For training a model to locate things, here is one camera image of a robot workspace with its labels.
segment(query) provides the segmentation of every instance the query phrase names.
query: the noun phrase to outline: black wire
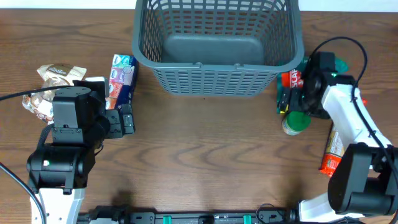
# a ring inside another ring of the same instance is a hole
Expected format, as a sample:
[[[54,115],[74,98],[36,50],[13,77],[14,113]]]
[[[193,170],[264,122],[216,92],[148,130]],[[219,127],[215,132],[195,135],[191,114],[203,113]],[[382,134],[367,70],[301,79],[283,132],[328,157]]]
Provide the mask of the black wire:
[[[387,149],[384,147],[384,145],[382,144],[382,142],[379,140],[379,138],[376,136],[376,133],[372,130],[372,127],[369,125],[368,121],[366,121],[365,117],[362,114],[361,109],[358,106],[358,103],[356,102],[357,98],[355,97],[355,89],[358,87],[359,81],[361,80],[363,74],[365,73],[366,70],[366,66],[368,66],[368,55],[366,53],[365,48],[362,46],[361,43],[359,43],[357,40],[354,40],[352,38],[349,37],[334,37],[331,38],[329,40],[324,41],[322,44],[320,44],[318,47],[315,48],[315,50],[312,52],[310,59],[315,55],[315,53],[322,47],[324,46],[326,43],[331,42],[332,40],[338,40],[338,39],[344,39],[344,40],[350,40],[352,42],[354,42],[362,51],[363,53],[363,57],[364,57],[364,65],[362,68],[361,73],[359,74],[358,79],[355,81],[354,85],[353,85],[353,89],[351,90],[351,101],[354,104],[355,110],[358,113],[359,117],[361,118],[362,122],[364,123],[366,129],[368,129],[370,136],[372,136],[372,138],[374,139],[374,141],[376,141],[376,143],[379,145],[379,147],[382,149],[384,156],[386,157],[387,163],[389,164],[392,174],[394,175],[394,178],[396,180],[396,186],[398,187],[398,170],[395,167],[391,157],[388,155]],[[398,220],[398,208],[396,210],[396,213],[394,215],[394,218],[392,218],[390,224],[395,223]]]
[[[9,170],[3,163],[0,162],[0,168],[8,174],[10,177],[12,177],[21,187],[29,194],[29,196],[33,199],[35,202],[37,208],[39,209],[40,212],[40,217],[42,218],[42,224],[46,223],[46,219],[44,216],[44,209],[42,207],[42,204],[39,202],[33,191],[17,176],[15,173],[13,173],[11,170]]]
[[[40,137],[39,137],[39,141],[38,141],[38,143],[37,143],[37,148],[39,148],[39,147],[41,147],[41,146],[44,145],[45,140],[47,139],[47,136],[50,134],[51,129],[52,129],[53,127],[54,127],[54,124],[50,124],[50,125],[47,125],[47,126],[42,130],[42,133],[40,134]]]
[[[94,153],[94,156],[97,156],[103,149],[104,149],[104,143],[101,143],[101,149],[98,152]]]
[[[344,217],[346,223],[363,223],[356,218]]]
[[[52,86],[52,87],[41,88],[41,89],[37,89],[37,90],[29,90],[29,91],[23,91],[23,92],[20,92],[20,93],[13,93],[13,94],[10,94],[10,95],[6,95],[6,96],[0,97],[0,101],[6,100],[6,99],[10,99],[10,98],[13,98],[13,97],[17,97],[17,96],[23,96],[23,95],[28,95],[28,94],[32,94],[32,93],[40,93],[42,91],[56,90],[56,89],[65,88],[65,87],[71,87],[71,86]]]
[[[264,206],[271,206],[272,208],[275,208],[275,206],[273,205],[273,204],[271,204],[271,203],[263,203],[262,205],[260,205],[259,206],[259,208],[257,208],[257,210],[256,210],[256,218],[259,220],[259,222],[261,222],[262,224],[267,224],[266,222],[264,222],[264,221],[262,221],[262,219],[260,219],[260,217],[259,217],[259,211],[260,211],[260,209],[262,208],[262,207],[264,207]],[[276,210],[277,211],[277,213],[279,213],[279,215],[281,215],[281,217],[282,218],[284,218],[285,216],[283,215],[283,214],[281,214],[278,210]]]

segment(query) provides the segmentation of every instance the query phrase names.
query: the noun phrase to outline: green bottle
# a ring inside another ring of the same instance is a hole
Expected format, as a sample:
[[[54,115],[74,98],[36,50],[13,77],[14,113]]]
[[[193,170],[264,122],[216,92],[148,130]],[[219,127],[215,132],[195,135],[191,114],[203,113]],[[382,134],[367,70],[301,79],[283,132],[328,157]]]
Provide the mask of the green bottle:
[[[288,135],[294,136],[310,126],[311,118],[303,112],[292,111],[282,121],[282,129]]]

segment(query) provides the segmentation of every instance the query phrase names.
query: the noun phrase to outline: bottle cap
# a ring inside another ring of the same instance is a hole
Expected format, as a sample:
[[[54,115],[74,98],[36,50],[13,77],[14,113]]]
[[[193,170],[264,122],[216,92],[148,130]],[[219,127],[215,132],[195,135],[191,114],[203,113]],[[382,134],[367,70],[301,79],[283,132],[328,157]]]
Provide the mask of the bottle cap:
[[[303,112],[292,111],[287,115],[286,122],[294,131],[304,131],[310,126],[311,117]]]

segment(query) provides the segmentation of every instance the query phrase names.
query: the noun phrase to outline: gray plastic basket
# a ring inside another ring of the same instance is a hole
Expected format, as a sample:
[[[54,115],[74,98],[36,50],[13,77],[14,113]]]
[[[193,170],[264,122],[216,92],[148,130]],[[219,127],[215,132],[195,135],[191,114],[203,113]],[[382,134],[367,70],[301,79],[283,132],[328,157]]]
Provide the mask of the gray plastic basket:
[[[304,56],[298,0],[137,0],[132,51],[170,93],[254,96]]]

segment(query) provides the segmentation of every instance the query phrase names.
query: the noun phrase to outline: green connector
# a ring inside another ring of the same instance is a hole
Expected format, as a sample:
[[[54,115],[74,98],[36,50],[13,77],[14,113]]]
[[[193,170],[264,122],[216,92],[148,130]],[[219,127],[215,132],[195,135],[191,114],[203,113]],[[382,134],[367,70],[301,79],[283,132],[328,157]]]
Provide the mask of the green connector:
[[[251,215],[243,216],[243,224],[251,224]]]
[[[163,224],[172,224],[172,217],[163,217]]]

